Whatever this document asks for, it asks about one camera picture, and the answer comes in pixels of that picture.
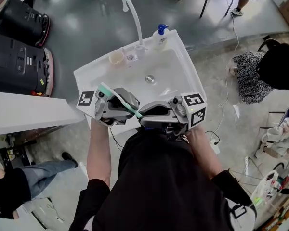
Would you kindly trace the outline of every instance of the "faucet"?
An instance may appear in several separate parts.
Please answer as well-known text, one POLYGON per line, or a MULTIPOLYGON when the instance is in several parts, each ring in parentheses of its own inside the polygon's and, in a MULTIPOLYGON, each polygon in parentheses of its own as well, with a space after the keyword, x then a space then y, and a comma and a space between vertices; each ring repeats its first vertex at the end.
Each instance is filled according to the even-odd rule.
POLYGON ((132 13, 132 15, 134 17, 134 21, 136 23, 138 37, 139 37, 139 44, 136 44, 135 48, 136 48, 137 55, 142 56, 142 55, 144 55, 145 50, 148 50, 148 48, 146 48, 144 46, 144 43, 143 43, 143 36, 142 36, 142 33, 141 33, 141 27, 140 27, 140 22, 139 22, 139 19, 138 19, 137 12, 136 12, 136 10, 134 8, 134 5, 131 2, 131 0, 122 0, 122 2, 123 2, 123 11, 127 12, 129 10, 129 8, 127 6, 127 4, 128 4, 130 9, 131 9, 131 13, 132 13))

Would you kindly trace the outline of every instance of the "sink basin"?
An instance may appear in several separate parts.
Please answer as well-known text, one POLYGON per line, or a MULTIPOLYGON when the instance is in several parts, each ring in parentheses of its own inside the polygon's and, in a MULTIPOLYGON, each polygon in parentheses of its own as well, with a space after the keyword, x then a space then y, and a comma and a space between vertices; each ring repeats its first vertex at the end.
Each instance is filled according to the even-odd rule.
MULTIPOLYGON (((151 48, 152 37, 144 40, 151 48)), ((133 44, 124 47, 133 50, 133 44)), ((74 71, 79 94, 84 90, 96 90, 104 82, 111 88, 123 87, 137 97, 140 108, 152 101, 168 101, 184 92, 198 91, 206 99, 197 72, 177 32, 170 31, 167 47, 162 52, 147 51, 144 57, 127 61, 124 66, 114 66, 108 55, 74 71)), ((134 116, 126 125, 114 125, 114 135, 139 127, 134 116)))

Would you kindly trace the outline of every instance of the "soap dispenser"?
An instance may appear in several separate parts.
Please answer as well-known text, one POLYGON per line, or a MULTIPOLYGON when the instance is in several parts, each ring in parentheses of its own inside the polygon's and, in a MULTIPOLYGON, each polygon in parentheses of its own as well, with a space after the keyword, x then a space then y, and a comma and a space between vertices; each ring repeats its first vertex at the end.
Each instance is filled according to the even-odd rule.
POLYGON ((169 32, 169 30, 166 29, 167 27, 167 25, 159 24, 158 30, 154 32, 152 36, 153 48, 157 51, 164 49, 167 44, 167 33, 169 32))

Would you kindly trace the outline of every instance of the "power cord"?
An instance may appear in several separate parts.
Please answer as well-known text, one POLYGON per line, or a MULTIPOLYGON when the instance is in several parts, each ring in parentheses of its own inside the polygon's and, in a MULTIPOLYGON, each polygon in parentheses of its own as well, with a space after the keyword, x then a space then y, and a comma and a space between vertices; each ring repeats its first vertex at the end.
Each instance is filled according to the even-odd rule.
MULTIPOLYGON (((238 35, 236 34, 236 31, 235 31, 235 19, 234 19, 234 17, 233 17, 233 15, 232 15, 231 12, 230 12, 230 14, 231 14, 231 17, 232 17, 232 22, 233 22, 233 32, 234 32, 234 34, 235 34, 235 36, 236 36, 236 39, 237 39, 237 45, 236 45, 236 47, 235 47, 235 50, 233 51, 233 53, 235 53, 235 52, 236 52, 236 49, 238 48, 238 46, 239 46, 239 44, 240 44, 240 42, 239 42, 239 37, 238 37, 238 35)), ((229 65, 229 63, 230 63, 231 60, 232 60, 232 57, 230 58, 229 62, 227 63, 227 65, 226 65, 226 67, 225 67, 225 81, 226 81, 227 99, 226 99, 226 101, 225 101, 223 104, 221 104, 221 103, 218 104, 218 107, 222 108, 223 117, 222 117, 221 121, 219 122, 219 124, 218 124, 218 126, 217 126, 217 129, 214 131, 214 134, 216 134, 216 132, 218 131, 218 129, 219 129, 220 126, 221 126, 221 123, 223 122, 223 118, 224 118, 223 106, 229 101, 228 83, 227 83, 227 67, 228 67, 228 65, 229 65)))
POLYGON ((122 152, 122 150, 121 150, 118 146, 120 146, 121 148, 123 148, 123 146, 120 145, 120 144, 116 141, 115 136, 114 136, 114 134, 113 134, 112 131, 111 131, 112 126, 113 126, 113 125, 111 125, 111 127, 110 127, 110 132, 111 132, 112 138, 114 139, 114 141, 115 141, 115 143, 116 143, 116 146, 117 146, 117 148, 119 149, 119 151, 122 152))
POLYGON ((220 137, 218 137, 218 135, 214 133, 213 131, 206 131, 205 133, 208 133, 208 132, 211 132, 213 135, 215 135, 218 138, 218 141, 214 142, 214 145, 217 145, 221 141, 220 137))
POLYGON ((52 204, 52 206, 50 204, 47 204, 46 207, 49 208, 49 209, 53 209, 56 212, 57 217, 59 219, 61 219, 62 221, 65 221, 59 216, 58 211, 55 209, 54 204, 53 204, 53 202, 52 202, 50 197, 47 197, 47 198, 35 198, 35 199, 32 199, 32 200, 39 200, 39 199, 48 199, 48 201, 52 204))

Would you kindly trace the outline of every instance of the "chair leg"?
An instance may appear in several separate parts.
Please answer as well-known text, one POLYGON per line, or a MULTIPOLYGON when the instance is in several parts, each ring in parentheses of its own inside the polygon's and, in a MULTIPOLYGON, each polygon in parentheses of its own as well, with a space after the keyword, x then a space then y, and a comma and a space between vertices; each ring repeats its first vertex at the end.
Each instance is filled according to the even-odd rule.
POLYGON ((229 7, 228 7, 228 9, 227 9, 227 12, 226 12, 225 16, 228 15, 228 12, 229 12, 229 10, 230 10, 232 4, 233 4, 233 0, 231 0, 231 3, 230 3, 230 5, 229 5, 229 7))
POLYGON ((204 9, 206 8, 207 2, 208 2, 208 0, 206 0, 206 1, 204 2, 203 8, 202 8, 202 11, 201 11, 201 14, 200 14, 200 18, 201 18, 202 15, 203 15, 203 12, 204 12, 204 9))

